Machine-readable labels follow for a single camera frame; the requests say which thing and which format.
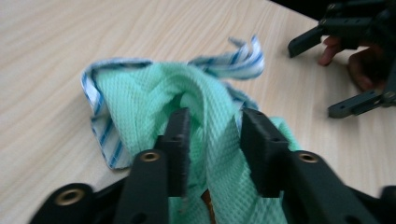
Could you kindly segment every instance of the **striped cloth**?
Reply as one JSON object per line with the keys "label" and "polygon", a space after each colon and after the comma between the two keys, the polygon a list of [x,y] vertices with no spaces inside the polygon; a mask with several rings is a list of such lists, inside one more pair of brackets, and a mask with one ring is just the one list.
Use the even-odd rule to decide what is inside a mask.
{"label": "striped cloth", "polygon": [[[259,76],[264,68],[264,56],[257,37],[253,36],[251,38],[251,45],[234,38],[230,38],[229,41],[237,47],[235,52],[218,56],[198,57],[189,61],[188,64],[194,65],[209,76],[217,78],[249,79]],[[95,77],[108,70],[134,71],[153,63],[149,59],[113,58],[93,63],[82,73],[81,85],[92,108],[92,131],[110,169],[129,167],[131,156],[120,140],[120,135],[110,116],[106,101],[96,86]],[[222,81],[222,84],[227,88],[235,106],[258,109],[256,103],[245,93],[236,90],[227,82]],[[237,124],[240,127],[241,120],[238,120]]]}

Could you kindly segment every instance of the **green cloth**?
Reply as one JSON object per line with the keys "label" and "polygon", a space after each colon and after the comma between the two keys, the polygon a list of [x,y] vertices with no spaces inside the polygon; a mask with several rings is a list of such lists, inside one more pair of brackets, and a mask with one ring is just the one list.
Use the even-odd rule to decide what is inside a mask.
{"label": "green cloth", "polygon": [[[185,199],[170,199],[171,223],[209,223],[201,195],[209,189],[217,223],[285,223],[279,199],[258,196],[239,147],[233,105],[214,77],[185,63],[154,63],[135,71],[106,70],[96,76],[122,143],[132,155],[153,147],[170,114],[191,112],[191,167]],[[283,119],[272,119],[298,149]]]}

